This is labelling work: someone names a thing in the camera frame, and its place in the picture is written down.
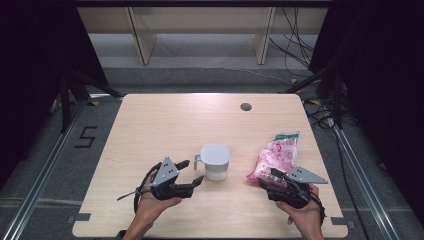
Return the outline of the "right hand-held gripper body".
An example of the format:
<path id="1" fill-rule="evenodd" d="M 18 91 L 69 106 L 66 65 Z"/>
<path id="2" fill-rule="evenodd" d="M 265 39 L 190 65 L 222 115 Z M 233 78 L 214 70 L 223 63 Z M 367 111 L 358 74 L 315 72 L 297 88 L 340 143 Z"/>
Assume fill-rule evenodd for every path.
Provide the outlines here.
<path id="1" fill-rule="evenodd" d="M 285 202 L 289 206 L 301 209 L 305 207 L 312 199 L 310 184 L 327 184 L 328 181 L 323 177 L 301 167 L 296 166 L 285 173 L 285 182 L 273 182 L 270 177 L 269 184 L 277 188 L 276 191 L 266 191 L 269 200 Z"/>

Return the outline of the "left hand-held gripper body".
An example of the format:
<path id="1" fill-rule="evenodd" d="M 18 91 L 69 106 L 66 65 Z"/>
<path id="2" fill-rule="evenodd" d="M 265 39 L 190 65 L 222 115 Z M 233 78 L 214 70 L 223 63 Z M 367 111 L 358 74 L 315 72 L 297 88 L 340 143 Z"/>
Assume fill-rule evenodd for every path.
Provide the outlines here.
<path id="1" fill-rule="evenodd" d="M 182 170 L 177 170 L 175 164 L 169 157 L 165 157 L 159 167 L 151 186 L 152 194 L 156 199 L 166 200 L 173 197 L 182 199 L 192 197 L 194 190 L 190 191 L 187 188 L 189 184 L 178 185 L 175 183 Z"/>

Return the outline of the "pink and white plastic bag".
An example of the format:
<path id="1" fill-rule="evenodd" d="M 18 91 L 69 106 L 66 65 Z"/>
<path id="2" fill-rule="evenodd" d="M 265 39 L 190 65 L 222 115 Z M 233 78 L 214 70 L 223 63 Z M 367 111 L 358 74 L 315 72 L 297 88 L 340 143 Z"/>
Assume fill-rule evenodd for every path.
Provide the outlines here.
<path id="1" fill-rule="evenodd" d="M 255 169 L 246 178 L 251 181 L 267 180 L 271 169 L 289 172 L 296 165 L 300 132 L 278 133 L 260 151 Z"/>

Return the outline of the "person's left hand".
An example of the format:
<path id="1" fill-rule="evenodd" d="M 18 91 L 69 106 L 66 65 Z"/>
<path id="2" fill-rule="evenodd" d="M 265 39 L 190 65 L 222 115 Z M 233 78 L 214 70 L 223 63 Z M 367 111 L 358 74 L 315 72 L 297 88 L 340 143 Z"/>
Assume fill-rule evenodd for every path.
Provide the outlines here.
<path id="1" fill-rule="evenodd" d="M 150 187 L 141 190 L 141 199 L 135 215 L 135 223 L 139 228 L 150 228 L 155 220 L 168 208 L 176 206 L 182 202 L 181 198 L 173 197 L 166 200 L 158 200 L 151 193 Z"/>

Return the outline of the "person's right hand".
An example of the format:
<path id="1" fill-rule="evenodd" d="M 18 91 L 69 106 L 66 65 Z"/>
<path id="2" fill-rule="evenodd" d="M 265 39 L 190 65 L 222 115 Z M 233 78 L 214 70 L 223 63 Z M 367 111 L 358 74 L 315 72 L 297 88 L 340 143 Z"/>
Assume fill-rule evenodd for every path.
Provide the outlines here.
<path id="1" fill-rule="evenodd" d="M 276 206 L 288 214 L 287 224 L 295 224 L 296 228 L 302 234 L 322 234 L 320 206 L 313 200 L 301 209 L 289 206 L 285 202 L 276 202 Z"/>

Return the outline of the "black metal stand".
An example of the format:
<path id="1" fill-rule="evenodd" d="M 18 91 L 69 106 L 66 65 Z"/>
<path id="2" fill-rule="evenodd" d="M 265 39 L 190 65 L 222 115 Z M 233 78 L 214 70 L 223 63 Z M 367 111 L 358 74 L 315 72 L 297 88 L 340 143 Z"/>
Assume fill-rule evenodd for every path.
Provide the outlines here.
<path id="1" fill-rule="evenodd" d="M 321 80 L 316 92 L 319 98 L 327 98 L 333 94 L 333 120 L 338 128 L 343 128 L 341 120 L 341 80 L 339 77 L 339 67 L 337 63 L 328 63 L 326 67 L 307 77 L 301 83 L 294 85 L 282 94 L 294 94 L 316 80 Z"/>
<path id="2" fill-rule="evenodd" d="M 108 84 L 101 83 L 88 75 L 76 71 L 65 72 L 60 80 L 62 132 L 65 132 L 71 124 L 69 93 L 72 93 L 78 102 L 87 102 L 90 99 L 90 94 L 86 85 L 94 86 L 113 97 L 124 97 L 124 94 L 112 89 Z"/>

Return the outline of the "black curtain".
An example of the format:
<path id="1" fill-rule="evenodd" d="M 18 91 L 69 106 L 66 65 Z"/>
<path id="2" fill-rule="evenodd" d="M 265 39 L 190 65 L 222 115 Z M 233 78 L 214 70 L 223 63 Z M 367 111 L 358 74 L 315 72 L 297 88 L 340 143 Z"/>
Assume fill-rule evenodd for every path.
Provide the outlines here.
<path id="1" fill-rule="evenodd" d="M 337 54 L 354 115 L 424 227 L 424 0 L 331 0 L 309 69 Z"/>
<path id="2" fill-rule="evenodd" d="M 0 189 L 68 72 L 108 83 L 73 0 L 0 0 Z"/>

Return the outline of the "light wooden shelf unit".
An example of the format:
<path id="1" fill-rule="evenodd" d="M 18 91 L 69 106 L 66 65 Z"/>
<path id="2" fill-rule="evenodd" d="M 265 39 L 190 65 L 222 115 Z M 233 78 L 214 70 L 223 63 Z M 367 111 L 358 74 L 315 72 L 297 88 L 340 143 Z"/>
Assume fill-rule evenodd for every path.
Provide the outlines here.
<path id="1" fill-rule="evenodd" d="M 327 10 L 301 7 L 80 7 L 89 33 L 130 34 L 139 62 L 149 63 L 159 34 L 248 34 L 257 63 L 265 63 L 269 36 L 320 33 Z"/>

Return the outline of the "metal floor rail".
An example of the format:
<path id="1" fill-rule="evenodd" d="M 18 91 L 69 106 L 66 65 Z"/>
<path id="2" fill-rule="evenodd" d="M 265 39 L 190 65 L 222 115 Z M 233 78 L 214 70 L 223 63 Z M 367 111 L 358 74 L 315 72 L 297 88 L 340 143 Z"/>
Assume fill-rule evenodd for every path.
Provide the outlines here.
<path id="1" fill-rule="evenodd" d="M 396 231 L 393 221 L 388 212 L 385 210 L 380 198 L 377 196 L 370 180 L 366 176 L 360 161 L 355 154 L 350 142 L 348 141 L 343 130 L 335 127 L 335 134 L 340 141 L 340 146 L 343 149 L 347 163 L 352 171 L 353 177 L 358 184 L 358 187 L 372 213 L 377 226 L 380 229 L 385 240 L 400 240 L 399 234 Z"/>
<path id="2" fill-rule="evenodd" d="M 17 213 L 12 218 L 11 223 L 6 229 L 5 234 L 0 240 L 19 240 L 23 230 L 25 229 L 27 222 L 29 221 L 38 199 L 44 191 L 64 149 L 67 144 L 74 128 L 80 117 L 82 111 L 85 109 L 85 102 L 77 102 L 75 105 L 74 112 L 71 115 L 71 120 L 67 128 L 65 128 L 59 135 L 53 150 L 50 152 L 47 160 L 45 161 L 42 169 L 40 170 L 35 182 L 30 188 L 30 191 L 23 199 Z"/>

